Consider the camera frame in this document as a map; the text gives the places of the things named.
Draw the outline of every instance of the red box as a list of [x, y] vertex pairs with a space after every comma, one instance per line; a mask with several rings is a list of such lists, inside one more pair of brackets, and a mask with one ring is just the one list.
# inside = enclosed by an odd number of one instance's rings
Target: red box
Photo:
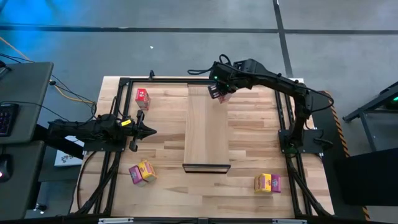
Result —
[[137, 90], [136, 102], [140, 109], [149, 110], [150, 98], [146, 89], [139, 88]]

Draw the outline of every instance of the wooden plank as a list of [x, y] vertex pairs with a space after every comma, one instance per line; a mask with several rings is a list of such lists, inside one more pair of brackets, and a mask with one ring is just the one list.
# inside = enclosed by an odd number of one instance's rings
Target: wooden plank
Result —
[[[118, 89], [119, 78], [104, 77], [97, 114], [109, 112]], [[255, 86], [252, 90], [242, 89], [233, 95], [227, 105], [226, 132], [229, 147], [227, 163], [231, 164], [231, 169], [226, 175], [214, 175], [186, 174], [182, 168], [188, 113], [187, 84], [135, 83], [129, 110], [133, 118], [138, 109], [134, 102], [137, 88], [146, 88], [152, 98], [150, 109], [145, 112], [144, 122], [158, 130], [158, 133], [139, 141], [137, 152], [126, 148], [122, 153], [112, 216], [294, 217], [286, 164], [280, 153], [277, 137], [280, 127], [273, 90]], [[103, 157], [103, 152], [97, 152], [81, 177], [81, 204], [98, 185]], [[137, 187], [132, 184], [128, 168], [142, 159], [152, 163], [158, 179], [147, 186]], [[303, 154], [302, 159], [308, 188], [323, 207], [333, 213], [322, 161], [313, 154]], [[253, 177], [263, 172], [281, 176], [281, 194], [255, 194], [252, 191]], [[299, 187], [297, 192], [300, 207], [304, 211]], [[104, 209], [107, 197], [108, 188], [105, 190], [101, 209]], [[74, 200], [71, 212], [76, 210]]]
[[207, 86], [188, 86], [185, 164], [229, 164], [227, 103], [211, 99]]

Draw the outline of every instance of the keyboard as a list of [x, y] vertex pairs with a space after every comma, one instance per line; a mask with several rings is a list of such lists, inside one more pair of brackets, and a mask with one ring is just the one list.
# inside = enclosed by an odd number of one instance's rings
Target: keyboard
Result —
[[0, 137], [11, 135], [12, 125], [15, 122], [18, 112], [18, 104], [8, 103], [0, 105]]

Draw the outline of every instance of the computer mouse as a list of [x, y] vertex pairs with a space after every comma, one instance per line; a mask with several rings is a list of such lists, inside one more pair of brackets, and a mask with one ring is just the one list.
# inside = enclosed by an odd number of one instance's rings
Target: computer mouse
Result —
[[0, 155], [0, 183], [9, 180], [12, 176], [12, 157], [9, 154]]

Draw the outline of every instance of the hazard stripe tape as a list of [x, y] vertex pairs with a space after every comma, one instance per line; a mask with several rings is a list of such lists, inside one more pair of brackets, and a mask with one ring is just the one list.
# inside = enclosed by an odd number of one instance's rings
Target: hazard stripe tape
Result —
[[[324, 91], [324, 92], [327, 95], [331, 96], [331, 94], [328, 91]], [[337, 131], [338, 131], [339, 136], [340, 136], [341, 144], [343, 145], [343, 150], [344, 150], [345, 156], [346, 156], [346, 158], [348, 158], [349, 157], [349, 151], [348, 151], [348, 148], [347, 148], [347, 142], [344, 139], [343, 128], [341, 128], [341, 124], [340, 124], [340, 121], [338, 120], [338, 116], [337, 116], [337, 112], [336, 112], [335, 107], [331, 106], [330, 109], [331, 109], [331, 113], [333, 114], [333, 118], [335, 119], [335, 122], [336, 122]], [[366, 221], [371, 221], [371, 217], [369, 215], [368, 208], [366, 206], [363, 206], [362, 210], [363, 210], [363, 212], [365, 214], [365, 220]]]

